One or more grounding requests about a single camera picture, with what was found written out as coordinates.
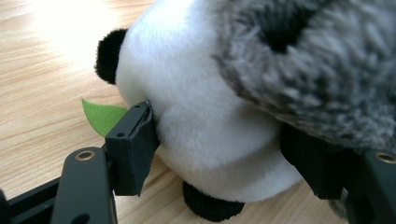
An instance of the green leaf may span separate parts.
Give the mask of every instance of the green leaf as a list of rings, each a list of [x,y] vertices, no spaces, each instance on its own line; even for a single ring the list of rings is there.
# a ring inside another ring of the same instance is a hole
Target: green leaf
[[[103,137],[119,122],[128,111],[117,105],[97,105],[82,100],[85,116],[91,126]]]

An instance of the panda foot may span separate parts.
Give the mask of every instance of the panda foot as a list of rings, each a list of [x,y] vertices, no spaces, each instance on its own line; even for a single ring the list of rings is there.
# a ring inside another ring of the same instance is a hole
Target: panda foot
[[[212,198],[185,181],[183,182],[183,196],[185,203],[195,215],[212,222],[221,222],[238,215],[245,205]]]

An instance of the metal screw hole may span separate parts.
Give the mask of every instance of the metal screw hole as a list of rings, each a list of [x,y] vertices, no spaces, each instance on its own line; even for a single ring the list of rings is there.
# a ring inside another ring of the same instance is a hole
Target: metal screw hole
[[[386,163],[391,163],[391,164],[396,164],[396,157],[393,155],[390,155],[386,152],[378,152],[375,154],[376,157]]]
[[[95,152],[94,151],[83,151],[77,154],[77,156],[75,157],[76,161],[88,161],[90,159],[92,159],[92,157],[95,156]]]

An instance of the wood grain surface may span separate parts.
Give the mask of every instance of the wood grain surface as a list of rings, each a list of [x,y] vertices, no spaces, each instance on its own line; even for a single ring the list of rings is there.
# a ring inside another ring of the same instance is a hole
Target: wood grain surface
[[[122,105],[94,73],[97,42],[153,0],[0,1],[0,188],[10,199],[61,174],[65,157],[104,139],[81,99]],[[155,158],[141,197],[117,197],[119,223],[209,223],[184,204],[181,179]],[[224,223],[346,223],[300,183]]]

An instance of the gray fluffy plush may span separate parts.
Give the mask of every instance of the gray fluffy plush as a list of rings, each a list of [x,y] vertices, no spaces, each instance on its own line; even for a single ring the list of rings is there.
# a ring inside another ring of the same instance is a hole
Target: gray fluffy plush
[[[395,151],[396,1],[233,0],[216,56],[241,97],[330,143]]]

